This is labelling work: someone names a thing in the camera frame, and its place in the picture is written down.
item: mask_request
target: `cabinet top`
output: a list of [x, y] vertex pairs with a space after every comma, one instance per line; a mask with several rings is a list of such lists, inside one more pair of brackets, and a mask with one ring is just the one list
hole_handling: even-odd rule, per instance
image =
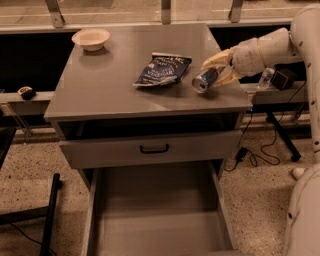
[[[48, 121], [242, 112], [251, 107], [239, 83], [198, 94], [192, 87], [204, 60], [220, 51], [205, 24], [108, 27], [105, 47], [75, 45], [45, 113]], [[183, 80], [164, 87], [132, 84], [153, 52], [190, 56]]]

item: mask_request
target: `speckled floor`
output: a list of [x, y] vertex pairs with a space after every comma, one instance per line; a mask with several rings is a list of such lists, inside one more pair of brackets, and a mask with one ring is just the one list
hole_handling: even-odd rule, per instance
[[[273, 126], [263, 122], [255, 126], [253, 122], [250, 127], [242, 146], [263, 156], [260, 147], [273, 141]], [[18, 131], [0, 171], [0, 213], [45, 206], [53, 174], [60, 173], [63, 187], [58, 192], [51, 247], [58, 256], [80, 255], [88, 205], [86, 186], [62, 156], [53, 129], [34, 130], [28, 145], [23, 142], [23, 134]], [[278, 138], [266, 151], [281, 160], [279, 165], [258, 159], [258, 166], [254, 167], [248, 153], [235, 171], [224, 172], [221, 178], [234, 237], [243, 253], [281, 255], [286, 210], [295, 184], [290, 170], [296, 166], [308, 167], [313, 162], [311, 140], [299, 135], [293, 142], [302, 155], [298, 163], [291, 162], [291, 153]], [[234, 160], [230, 159], [227, 169], [233, 165]], [[17, 226], [41, 240], [43, 224], [44, 219], [37, 219]], [[38, 255], [39, 248], [13, 227], [0, 227], [1, 256]]]

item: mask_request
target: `drawer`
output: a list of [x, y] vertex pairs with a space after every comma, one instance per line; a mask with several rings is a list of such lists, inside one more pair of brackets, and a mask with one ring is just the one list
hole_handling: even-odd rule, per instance
[[62, 141], [71, 168], [225, 159], [232, 155], [240, 130], [127, 138]]
[[231, 230], [209, 161], [101, 168], [93, 173], [81, 255], [232, 252]]

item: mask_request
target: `can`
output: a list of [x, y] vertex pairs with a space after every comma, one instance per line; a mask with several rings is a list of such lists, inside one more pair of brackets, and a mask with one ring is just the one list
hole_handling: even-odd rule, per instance
[[198, 93], [205, 93], [210, 86], [217, 80], [219, 73], [217, 69], [210, 68], [197, 75], [192, 80], [192, 86]]

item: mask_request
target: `white bowl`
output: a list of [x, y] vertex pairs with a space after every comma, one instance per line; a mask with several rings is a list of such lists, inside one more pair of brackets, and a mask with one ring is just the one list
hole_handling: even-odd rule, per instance
[[109, 37], [110, 33], [105, 29], [82, 29], [73, 35], [72, 41], [87, 51], [97, 51]]

